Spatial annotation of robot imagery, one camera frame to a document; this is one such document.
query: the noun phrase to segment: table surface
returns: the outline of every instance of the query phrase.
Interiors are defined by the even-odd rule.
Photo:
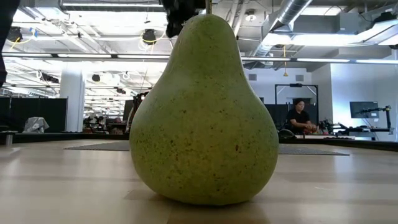
[[[153,193],[129,152],[63,150],[103,142],[14,144],[18,155],[0,160],[1,223],[398,223],[396,152],[297,145],[351,155],[280,155],[250,202],[215,208]]]

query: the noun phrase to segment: pear stem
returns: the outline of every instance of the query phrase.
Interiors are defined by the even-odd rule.
[[[206,14],[211,14],[211,2],[212,0],[206,0]]]

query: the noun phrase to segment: ceiling light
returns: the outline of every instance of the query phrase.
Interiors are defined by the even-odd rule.
[[[107,54],[58,54],[58,57],[70,57],[70,58],[111,58],[111,55]]]
[[[291,60],[280,57],[241,57],[241,59],[246,62],[289,62]]]
[[[380,64],[393,64],[398,65],[398,60],[377,60],[377,59],[365,59],[356,60],[356,63],[380,63]]]
[[[3,57],[52,57],[51,54],[33,54],[33,53],[2,53]]]
[[[94,82],[99,82],[99,81],[101,81],[101,77],[100,77],[100,75],[98,75],[98,74],[94,74],[94,75],[91,77],[91,79],[92,79]]]
[[[163,7],[160,4],[130,4],[130,3],[63,3],[62,6],[77,6],[77,7]]]
[[[349,59],[333,59],[333,58],[298,58],[298,62],[327,62],[327,63],[347,63]]]
[[[118,55],[118,58],[131,59],[169,59],[169,55]]]
[[[357,43],[358,37],[351,34],[299,34],[292,38],[290,44],[307,46],[346,46]]]
[[[246,15],[246,21],[251,22],[251,21],[255,20],[255,19],[256,19],[256,16],[254,15],[255,12],[256,12],[255,9],[248,9],[248,10],[246,10],[246,13],[245,13],[245,15]]]

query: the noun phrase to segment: computer monitor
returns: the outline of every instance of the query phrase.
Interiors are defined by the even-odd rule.
[[[367,110],[379,108],[377,102],[350,102],[351,118],[379,118],[378,111]]]

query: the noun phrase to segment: fluorescent light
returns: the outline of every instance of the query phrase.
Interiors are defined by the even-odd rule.
[[[131,59],[169,59],[169,55],[118,55],[118,58]]]
[[[71,58],[111,58],[107,54],[58,54],[58,57],[71,57]]]
[[[364,59],[364,60],[356,60],[356,63],[380,63],[380,64],[398,65],[398,60]]]
[[[88,6],[88,7],[163,7],[160,4],[130,4],[130,3],[63,3],[62,6]]]
[[[330,6],[308,6],[300,15],[303,16],[335,16],[341,12],[338,7]]]
[[[358,42],[358,36],[351,34],[298,34],[293,37],[290,44],[339,47]]]
[[[257,19],[256,15],[247,15],[246,16],[246,21],[249,21],[249,22],[256,20],[256,19]]]
[[[265,47],[271,47],[278,44],[289,45],[291,42],[292,38],[290,35],[269,33],[264,40],[262,40],[261,44]]]
[[[347,63],[349,59],[333,59],[333,58],[298,58],[298,62],[328,62],[328,63]]]
[[[242,61],[247,62],[289,62],[290,58],[280,57],[241,57]]]
[[[51,54],[37,54],[37,53],[2,53],[3,57],[52,57]]]

